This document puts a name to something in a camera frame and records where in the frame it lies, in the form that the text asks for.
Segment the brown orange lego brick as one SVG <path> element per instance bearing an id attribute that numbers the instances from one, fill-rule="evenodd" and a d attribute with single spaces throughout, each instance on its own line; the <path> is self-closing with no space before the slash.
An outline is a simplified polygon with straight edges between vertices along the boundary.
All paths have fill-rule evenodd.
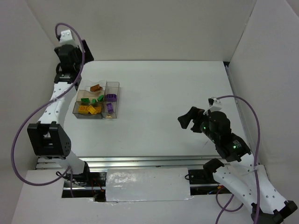
<path id="1" fill-rule="evenodd" d="M 98 92 L 98 91 L 101 91 L 99 84 L 90 87 L 90 92 Z"/>

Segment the purple round lego piece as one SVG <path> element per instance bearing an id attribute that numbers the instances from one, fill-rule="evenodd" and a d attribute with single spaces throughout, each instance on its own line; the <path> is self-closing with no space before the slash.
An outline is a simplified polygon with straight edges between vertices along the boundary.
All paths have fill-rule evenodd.
<path id="1" fill-rule="evenodd" d="M 117 95 L 114 93 L 110 93 L 106 95 L 106 101 L 107 102 L 116 102 L 117 101 Z"/>

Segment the purple lego brick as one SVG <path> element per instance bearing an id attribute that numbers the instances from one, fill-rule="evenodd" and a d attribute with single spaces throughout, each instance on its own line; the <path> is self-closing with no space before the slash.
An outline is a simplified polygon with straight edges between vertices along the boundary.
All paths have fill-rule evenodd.
<path id="1" fill-rule="evenodd" d="M 113 108 L 113 104 L 112 103 L 106 103 L 107 106 L 107 111 L 109 114 L 114 113 L 114 108 Z"/>

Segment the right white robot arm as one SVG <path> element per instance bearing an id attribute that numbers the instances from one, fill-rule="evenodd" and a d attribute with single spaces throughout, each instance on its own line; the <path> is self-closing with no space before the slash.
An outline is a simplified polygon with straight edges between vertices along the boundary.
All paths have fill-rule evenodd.
<path id="1" fill-rule="evenodd" d="M 254 165 L 251 150 L 241 137 L 232 133 L 225 113 L 192 107 L 178 121 L 183 129 L 193 122 L 191 130 L 204 134 L 215 144 L 228 165 L 212 159 L 203 169 L 243 203 L 255 223 L 280 224 L 297 210 L 296 203 L 285 199 L 271 184 L 264 166 Z"/>

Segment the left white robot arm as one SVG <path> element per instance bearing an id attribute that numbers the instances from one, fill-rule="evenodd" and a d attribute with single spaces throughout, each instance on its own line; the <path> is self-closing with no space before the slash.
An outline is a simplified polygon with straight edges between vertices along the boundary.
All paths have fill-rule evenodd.
<path id="1" fill-rule="evenodd" d="M 83 49 L 66 43 L 54 49 L 60 62 L 54 78 L 53 103 L 36 123 L 28 125 L 27 132 L 35 155 L 64 169 L 71 167 L 65 179 L 86 185 L 90 182 L 90 169 L 72 152 L 71 139 L 63 129 L 68 107 L 81 81 L 80 66 L 94 60 L 86 41 L 82 43 Z"/>

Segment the clear wavy container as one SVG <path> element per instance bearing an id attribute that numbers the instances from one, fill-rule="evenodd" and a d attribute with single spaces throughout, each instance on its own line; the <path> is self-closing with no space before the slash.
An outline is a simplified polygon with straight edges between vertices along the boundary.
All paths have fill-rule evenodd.
<path id="1" fill-rule="evenodd" d="M 101 91 L 104 91 L 105 88 L 106 88 L 107 81 L 106 80 L 100 80 L 100 81 L 97 81 L 97 82 L 93 82 L 93 81 L 90 81 L 90 80 L 83 80 L 83 81 L 81 81 L 81 83 L 79 85 L 79 90 L 85 90 L 85 91 L 90 92 L 90 87 L 94 86 L 94 85 L 97 85 L 97 84 L 99 84 L 100 86 L 103 86 L 104 89 L 101 90 Z"/>

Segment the clear tall narrow container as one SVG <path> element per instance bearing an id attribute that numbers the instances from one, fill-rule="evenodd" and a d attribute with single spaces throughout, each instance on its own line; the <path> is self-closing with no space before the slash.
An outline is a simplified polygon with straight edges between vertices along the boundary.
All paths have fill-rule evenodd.
<path id="1" fill-rule="evenodd" d="M 107 82 L 102 107 L 102 116 L 105 119 L 116 119 L 120 99 L 120 83 Z"/>

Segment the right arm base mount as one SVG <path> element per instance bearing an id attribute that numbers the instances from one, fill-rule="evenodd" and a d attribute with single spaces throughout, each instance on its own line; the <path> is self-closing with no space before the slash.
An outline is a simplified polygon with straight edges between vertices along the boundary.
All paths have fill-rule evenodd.
<path id="1" fill-rule="evenodd" d="M 215 195 L 220 184 L 214 180 L 213 171 L 220 165 L 225 166 L 229 163 L 220 158 L 204 158 L 188 159 L 186 166 L 188 169 L 185 179 L 190 185 L 190 194 L 192 196 L 199 195 Z"/>

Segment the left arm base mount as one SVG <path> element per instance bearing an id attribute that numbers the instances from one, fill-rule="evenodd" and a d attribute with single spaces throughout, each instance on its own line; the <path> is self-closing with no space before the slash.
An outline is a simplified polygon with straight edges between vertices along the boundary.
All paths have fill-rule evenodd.
<path id="1" fill-rule="evenodd" d="M 106 201 L 107 172 L 91 172 L 85 164 L 84 172 L 79 175 L 63 175 L 62 198 L 91 198 L 95 202 Z"/>

